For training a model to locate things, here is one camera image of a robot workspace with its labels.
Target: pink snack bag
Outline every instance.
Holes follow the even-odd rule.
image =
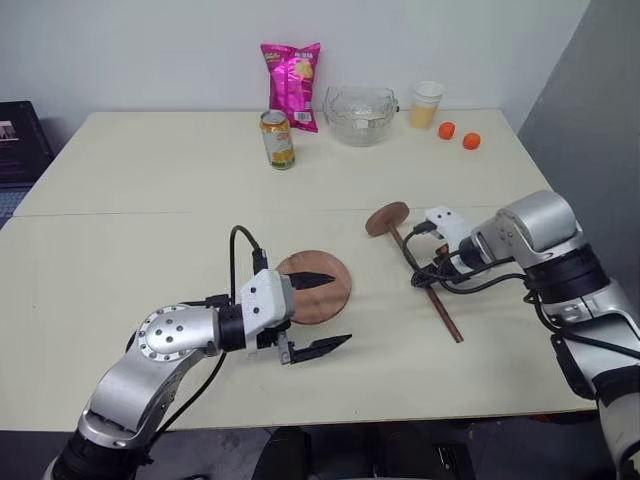
[[[292,127],[317,132],[311,96],[320,44],[294,48],[263,43],[260,49],[271,75],[269,108],[286,113]]]

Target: plastic cup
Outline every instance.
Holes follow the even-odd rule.
[[[409,123],[414,128],[429,128],[442,98],[444,87],[441,83],[422,81],[413,84],[413,105]]]

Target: table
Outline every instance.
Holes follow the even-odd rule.
[[[175,428],[459,418],[592,408],[591,402],[578,398],[567,386],[548,333],[530,306],[521,301],[523,290],[518,282],[506,282],[473,296],[454,298],[443,292],[441,298],[465,336],[465,342],[455,344],[424,293],[408,287],[410,271],[393,240],[388,236],[368,238],[364,230],[371,212],[387,200],[404,199],[417,207],[402,226],[402,233],[419,221],[422,207],[441,203],[436,201],[437,192],[447,199],[457,198],[458,210],[478,222],[493,215],[499,205],[490,202],[511,201],[544,188],[544,178],[513,134],[499,127],[506,123],[498,112],[442,116],[455,118],[459,126],[472,119],[485,138],[489,152],[484,153],[482,149],[466,152],[453,143],[444,147],[434,144],[430,132],[419,132],[424,138],[413,138],[414,132],[401,121],[394,122],[399,134],[413,138],[408,152],[401,151],[397,162],[386,163],[389,177],[403,172],[404,185],[414,185],[406,191],[393,182],[378,191],[374,187],[383,185],[377,177],[363,183],[362,178],[369,175],[356,176],[361,171],[343,165],[349,161],[344,155],[353,155],[354,162],[362,165],[361,155],[375,149],[352,152],[322,134],[296,134],[299,165],[291,171],[263,168],[262,158],[254,162],[245,177],[246,185],[257,191],[249,188],[246,196],[242,196],[244,190],[236,189],[236,183],[226,181],[239,175],[236,164],[218,160],[214,167],[208,160],[198,161],[193,151],[200,150],[199,144],[187,149],[189,160],[181,168],[172,166],[168,157],[158,157],[158,167],[145,177],[145,168],[132,165],[132,176],[140,182],[138,193],[130,189],[129,179],[119,176],[117,168],[101,163],[111,158],[104,152],[115,150],[120,143],[117,135],[117,141],[110,140],[113,129],[120,130],[116,117],[130,126],[123,131],[136,130],[137,125],[142,132],[147,130],[144,118],[153,125],[169,124],[174,117],[177,124],[197,125],[199,118],[207,125],[223,125],[220,118],[224,115],[123,113],[92,117],[27,197],[19,215],[0,231],[0,304],[4,338],[10,339],[0,351],[1,429],[73,429],[99,378],[122,355],[130,333],[146,315],[162,305],[227,291],[227,235],[236,223],[250,228],[269,253],[272,265],[303,249],[326,250],[340,258],[353,278],[352,298],[346,308],[326,324],[295,325],[290,336],[300,347],[331,335],[352,333],[353,338],[321,359],[292,366],[281,366],[275,349],[256,356],[242,351],[230,354],[214,385]],[[254,125],[257,115],[230,118],[243,118]],[[483,118],[491,128],[485,129]],[[217,130],[215,136],[224,143],[231,130]],[[165,136],[162,129],[156,132],[154,144]],[[150,131],[146,135],[146,141],[151,141]],[[91,143],[98,138],[94,155],[89,155]],[[136,142],[143,143],[139,135],[130,138],[138,139],[130,144],[134,149],[138,148]],[[258,147],[252,142],[233,143],[240,152],[251,152]],[[416,175],[411,169],[422,165],[414,155],[420,142],[424,142],[429,158],[433,150],[449,154],[449,163],[441,165],[449,175],[461,171],[464,162],[471,169],[478,169],[479,162],[488,162],[491,167],[481,176],[465,180],[467,190],[459,197],[453,189],[442,186],[446,182],[434,182],[434,188],[427,189],[431,182],[412,183]],[[514,165],[508,166],[499,150],[489,155],[492,145],[506,146],[514,153]],[[314,149],[325,147],[343,155],[327,156],[329,165],[341,168],[343,176],[351,175],[351,194],[346,189],[348,179],[336,180],[329,188],[335,196],[328,197],[328,206],[320,202],[324,193],[318,191],[324,183],[313,183],[311,173],[300,173],[308,162],[308,168],[322,179],[330,177],[312,162],[321,158]],[[383,153],[388,148],[386,144],[379,147]],[[165,150],[174,148],[173,141],[167,139]],[[86,152],[93,167],[82,164],[78,151]],[[382,171],[385,165],[381,155],[372,154],[374,170]],[[250,163],[249,153],[240,157]],[[147,157],[140,157],[140,161],[150,165]],[[122,160],[115,162],[123,166]],[[482,193],[480,184],[485,179],[493,182],[490,173],[499,165],[514,172],[518,185]],[[219,180],[209,182],[215,189],[196,189],[194,193],[179,182],[175,191],[168,189],[167,195],[162,195],[155,188],[181,170],[182,180],[189,178],[200,185],[205,166],[216,172]],[[290,175],[307,179],[308,196],[284,201],[283,197],[301,188],[274,188]],[[80,204],[65,190],[74,184],[84,187],[84,182],[93,188],[81,193]],[[413,188],[418,183],[423,188],[416,192]],[[107,184],[111,195],[103,187]],[[473,192],[478,205],[470,203]],[[261,201],[247,201],[247,196]],[[338,197],[347,202],[346,207],[340,206]],[[248,247],[239,245],[238,280],[242,282],[250,275],[250,256]],[[415,245],[416,255],[426,261],[439,242],[423,237]],[[203,361],[187,375],[174,408],[197,388],[214,362]]]

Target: floor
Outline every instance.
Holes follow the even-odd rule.
[[[608,452],[597,420],[571,425],[527,418],[462,422],[413,422],[434,442],[467,444],[478,480],[606,480]],[[364,425],[305,428],[313,437],[318,480],[366,473]],[[250,479],[271,429],[196,430],[165,434],[152,452],[155,463],[138,480],[179,480],[208,473],[213,480]],[[2,478],[39,480],[67,434],[0,432]]]

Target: wooden handle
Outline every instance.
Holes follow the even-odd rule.
[[[388,227],[389,227],[389,232],[391,233],[391,236],[396,241],[396,244],[398,245],[400,250],[402,250],[402,237],[398,233],[398,229],[394,225],[388,225]],[[411,256],[411,258],[415,262],[415,258],[413,258],[413,255],[411,255],[411,253],[409,252],[407,252],[407,254]],[[462,334],[460,333],[460,330],[458,330],[458,327],[456,327],[456,324],[453,323],[453,320],[451,319],[449,312],[447,312],[447,309],[442,304],[442,301],[440,301],[438,294],[431,287],[424,287],[424,290],[427,292],[427,296],[429,297],[429,300],[431,300],[431,303],[436,308],[438,315],[440,315],[442,322],[444,323],[445,327],[447,327],[447,330],[449,330],[449,333],[451,334],[453,339],[456,341],[456,343],[463,342],[464,338],[462,338]]]

